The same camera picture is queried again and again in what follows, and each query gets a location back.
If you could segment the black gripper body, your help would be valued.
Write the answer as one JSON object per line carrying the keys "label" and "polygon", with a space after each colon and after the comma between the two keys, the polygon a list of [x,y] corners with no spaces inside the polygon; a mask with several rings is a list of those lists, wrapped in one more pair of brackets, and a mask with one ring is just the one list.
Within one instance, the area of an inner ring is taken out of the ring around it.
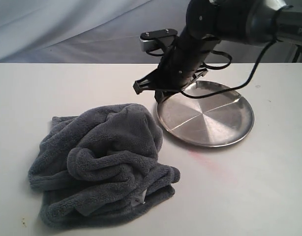
{"label": "black gripper body", "polygon": [[173,48],[158,66],[156,83],[161,90],[178,91],[190,84],[193,75],[220,39],[208,35],[197,39],[184,27]]}

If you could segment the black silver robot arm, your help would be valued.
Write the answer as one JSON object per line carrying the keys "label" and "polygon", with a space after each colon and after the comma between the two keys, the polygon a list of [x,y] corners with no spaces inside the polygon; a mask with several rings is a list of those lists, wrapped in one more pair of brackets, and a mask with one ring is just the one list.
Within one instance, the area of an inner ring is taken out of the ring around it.
{"label": "black silver robot arm", "polygon": [[158,67],[134,82],[137,94],[153,90],[158,103],[185,89],[203,76],[210,66],[210,54],[222,40],[248,45],[264,45],[264,53],[276,42],[287,42],[302,51],[302,8],[282,0],[192,0],[181,33],[174,29],[144,32],[142,50],[156,56]]}

